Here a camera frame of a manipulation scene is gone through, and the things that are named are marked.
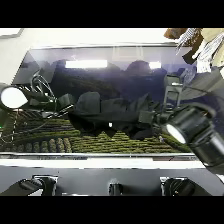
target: black garment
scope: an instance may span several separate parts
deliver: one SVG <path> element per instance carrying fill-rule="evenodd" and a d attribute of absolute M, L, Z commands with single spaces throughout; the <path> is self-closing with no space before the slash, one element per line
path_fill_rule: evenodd
<path fill-rule="evenodd" d="M 150 124 L 138 122 L 139 112 L 152 111 L 158 106 L 149 94 L 129 103 L 121 98 L 101 100 L 99 93 L 88 92 L 79 97 L 74 112 L 69 113 L 68 117 L 82 136 L 98 136 L 104 131 L 113 137 L 117 131 L 122 131 L 131 139 L 143 140 L 152 137 L 154 132 Z"/>
<path fill-rule="evenodd" d="M 190 50 L 187 54 L 183 55 L 183 59 L 187 64 L 192 65 L 197 58 L 193 59 L 192 56 L 196 53 L 196 51 L 198 50 L 198 48 L 200 47 L 201 43 L 203 41 L 203 36 L 201 34 L 199 34 L 196 42 L 194 43 L 192 50 Z"/>

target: pile of cloth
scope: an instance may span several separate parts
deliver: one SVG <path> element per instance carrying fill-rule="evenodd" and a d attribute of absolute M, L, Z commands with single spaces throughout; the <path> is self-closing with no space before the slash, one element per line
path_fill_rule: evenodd
<path fill-rule="evenodd" d="M 187 64 L 197 61 L 197 73 L 224 66 L 224 28 L 168 28 L 164 36 L 178 39 L 177 53 L 192 47 L 183 59 Z"/>

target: white wall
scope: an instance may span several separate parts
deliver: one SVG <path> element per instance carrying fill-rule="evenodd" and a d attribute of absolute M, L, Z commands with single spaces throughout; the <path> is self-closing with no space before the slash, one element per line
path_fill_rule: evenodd
<path fill-rule="evenodd" d="M 28 49 L 37 46 L 173 42 L 166 28 L 26 28 L 20 37 L 0 39 L 0 82 L 10 84 Z"/>

